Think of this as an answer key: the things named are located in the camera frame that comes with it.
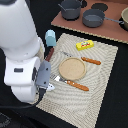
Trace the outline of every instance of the striped placemat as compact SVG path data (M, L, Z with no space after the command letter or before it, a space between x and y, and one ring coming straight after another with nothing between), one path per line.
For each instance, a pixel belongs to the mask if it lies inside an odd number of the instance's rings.
M82 91L50 79L55 90L47 92L37 107L78 128L94 128L118 48L93 41L94 47L77 51L76 43L85 40L88 39L63 33L57 41L57 46L54 47L55 51L50 63L51 72L59 75L58 66L67 58L60 51L101 61L101 65L84 62L87 73L85 77L75 81L87 86L89 91Z

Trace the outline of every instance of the black table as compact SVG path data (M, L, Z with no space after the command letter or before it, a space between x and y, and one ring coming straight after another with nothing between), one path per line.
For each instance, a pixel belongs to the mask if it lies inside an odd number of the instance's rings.
M51 26L51 21L60 11L58 6L60 2L60 0L31 0L30 11L38 36L42 38L45 44L45 33L47 30L52 29L56 33L56 40L58 40L62 33L67 33L97 40L119 48L100 108L96 128L128 128L128 44ZM51 47L47 47L46 44L45 47L46 56ZM11 88L4 84L5 56L2 50L0 50L0 60L0 104L11 106L26 105L18 101L11 92ZM50 128L75 128L71 124L36 107L15 111L35 119Z

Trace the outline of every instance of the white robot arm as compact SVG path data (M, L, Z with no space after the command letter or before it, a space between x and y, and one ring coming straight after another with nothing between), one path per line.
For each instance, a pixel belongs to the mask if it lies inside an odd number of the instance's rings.
M0 48L6 56L5 84L21 102L33 102L45 48L25 0L0 0Z

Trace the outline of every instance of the beige plate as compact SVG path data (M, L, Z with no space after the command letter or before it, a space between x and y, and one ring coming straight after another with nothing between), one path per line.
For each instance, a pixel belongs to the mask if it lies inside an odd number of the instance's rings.
M86 73L86 64L81 59L70 57L59 65L60 75L66 80L78 80Z

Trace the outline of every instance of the yellow toy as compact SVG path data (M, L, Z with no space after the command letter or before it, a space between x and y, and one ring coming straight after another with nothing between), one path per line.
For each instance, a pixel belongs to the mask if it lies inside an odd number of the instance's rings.
M94 43L92 42L92 40L87 40L87 41L83 41L83 42L80 42L80 43L76 43L76 48L78 51L80 50L84 50L84 49L87 49L87 48L91 48L94 46Z

